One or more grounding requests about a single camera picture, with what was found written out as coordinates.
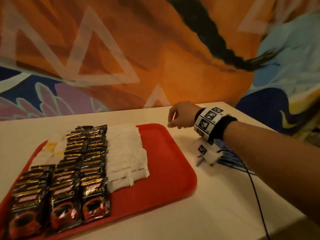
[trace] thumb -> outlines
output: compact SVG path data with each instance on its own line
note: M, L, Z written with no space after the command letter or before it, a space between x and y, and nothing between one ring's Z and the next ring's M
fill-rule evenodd
M181 119L179 119L179 117L178 117L178 118L172 120L171 122L169 122L168 127L174 128L174 127L180 126L180 124L181 124Z

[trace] red tray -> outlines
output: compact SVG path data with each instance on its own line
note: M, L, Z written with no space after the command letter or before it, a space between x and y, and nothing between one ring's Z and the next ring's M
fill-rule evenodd
M55 234L50 237L39 235L32 240L54 240L100 226L116 219L151 210L191 195L197 186L197 176L171 137L167 129L160 124L138 125L143 148L147 151L150 176L134 182L134 186L120 189L111 194L111 216L89 224ZM21 174L26 172L32 159L46 145L43 142L34 151ZM10 195L12 186L0 204L0 231L7 227L10 214Z

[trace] wire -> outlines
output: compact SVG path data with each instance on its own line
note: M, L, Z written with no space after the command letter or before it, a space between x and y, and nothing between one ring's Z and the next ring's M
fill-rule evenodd
M266 223L265 223L265 221L264 221L263 214L262 214L262 209L261 209L261 206L260 206L260 201L259 201L259 198L258 198L258 194L257 194L256 188L255 188L255 186L254 186L254 182L253 182L253 180L252 180L251 174L249 173L249 170L248 170L248 168L246 167L246 165L244 164L244 162L243 162L240 158L239 158L239 160L242 162L245 170L247 171L247 174L249 175L249 178L250 178L250 181L251 181L253 190L254 190L254 194L256 195L256 198L257 198L257 202L258 202L259 211L260 211L262 223L263 223L263 226L264 226L264 230L266 231L266 238L267 238L268 240L270 240L270 236L269 236L269 233L268 233L268 230L267 230L267 226L266 226Z

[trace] hand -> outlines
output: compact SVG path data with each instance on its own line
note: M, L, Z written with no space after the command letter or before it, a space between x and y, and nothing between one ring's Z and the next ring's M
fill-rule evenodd
M192 127L195 124L195 116L201 107L190 102L179 102L169 110L168 127Z

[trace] table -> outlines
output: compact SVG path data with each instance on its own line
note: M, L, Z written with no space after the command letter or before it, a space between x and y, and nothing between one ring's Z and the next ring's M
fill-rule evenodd
M219 107L251 125L262 123L222 103L203 104ZM21 172L36 147L54 132L64 133L78 125L167 125L170 107L90 113L39 119L0 122L0 199ZM222 165L196 167L198 153L193 142L198 138L193 128L168 129L198 177L195 193L184 200L131 216L72 238L91 239L246 239L264 237L257 201L246 173ZM266 225L270 233L305 216L258 177L253 177Z

